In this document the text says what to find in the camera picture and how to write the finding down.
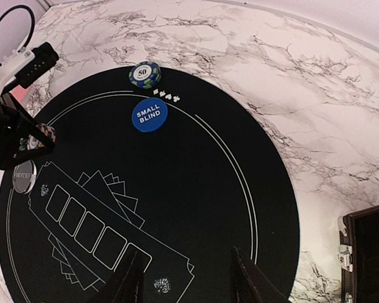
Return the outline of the green poker chip stack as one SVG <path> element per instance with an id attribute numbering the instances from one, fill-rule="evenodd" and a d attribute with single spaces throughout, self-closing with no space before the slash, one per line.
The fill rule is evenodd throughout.
<path id="1" fill-rule="evenodd" d="M 20 145 L 19 145 L 18 150 L 19 151 L 34 150 L 34 149 L 37 149 L 38 147 L 39 147 L 39 141 L 33 136 L 29 136 L 28 138 L 20 139 Z"/>

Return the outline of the green fifty poker chip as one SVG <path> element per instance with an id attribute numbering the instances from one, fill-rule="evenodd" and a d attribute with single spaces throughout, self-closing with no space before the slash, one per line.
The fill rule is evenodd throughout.
<path id="1" fill-rule="evenodd" d="M 151 61 L 143 61 L 133 66 L 128 76 L 131 84 L 143 89 L 155 87 L 161 77 L 160 66 Z"/>

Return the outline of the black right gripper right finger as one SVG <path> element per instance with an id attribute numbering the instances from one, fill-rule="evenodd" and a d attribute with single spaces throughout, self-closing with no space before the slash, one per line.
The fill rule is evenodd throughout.
<path id="1" fill-rule="evenodd" d="M 240 247 L 231 250 L 231 302 L 280 303 L 279 292 Z"/>

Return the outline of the blue small blind button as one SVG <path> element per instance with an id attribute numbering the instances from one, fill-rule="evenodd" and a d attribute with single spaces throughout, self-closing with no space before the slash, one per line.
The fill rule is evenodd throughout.
<path id="1" fill-rule="evenodd" d="M 136 105 L 132 111 L 131 121 L 137 130 L 151 133 L 161 128 L 167 117 L 167 104 L 160 98 L 151 97 Z"/>

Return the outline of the black white poker chip stack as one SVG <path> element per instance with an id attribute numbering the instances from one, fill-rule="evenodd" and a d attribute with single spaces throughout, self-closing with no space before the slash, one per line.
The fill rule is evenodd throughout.
<path id="1" fill-rule="evenodd" d="M 50 138 L 54 143 L 56 142 L 56 131 L 52 126 L 46 124 L 39 124 L 37 126 L 48 138 Z"/>

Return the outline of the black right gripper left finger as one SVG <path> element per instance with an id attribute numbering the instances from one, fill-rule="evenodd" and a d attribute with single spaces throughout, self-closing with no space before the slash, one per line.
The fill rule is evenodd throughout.
<path id="1" fill-rule="evenodd" d="M 106 285 L 88 300 L 89 303 L 142 303 L 143 257 L 134 249 L 122 262 Z"/>

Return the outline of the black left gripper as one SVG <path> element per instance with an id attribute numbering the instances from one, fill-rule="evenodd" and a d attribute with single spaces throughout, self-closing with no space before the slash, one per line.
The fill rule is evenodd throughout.
<path id="1" fill-rule="evenodd" d="M 37 126 L 38 122 L 11 94 L 16 86 L 28 88 L 56 65 L 57 52 L 48 42 L 35 48 L 13 51 L 0 66 L 0 170 L 50 154 L 55 143 Z M 20 139 L 33 136 L 39 141 L 34 150 L 19 151 Z"/>

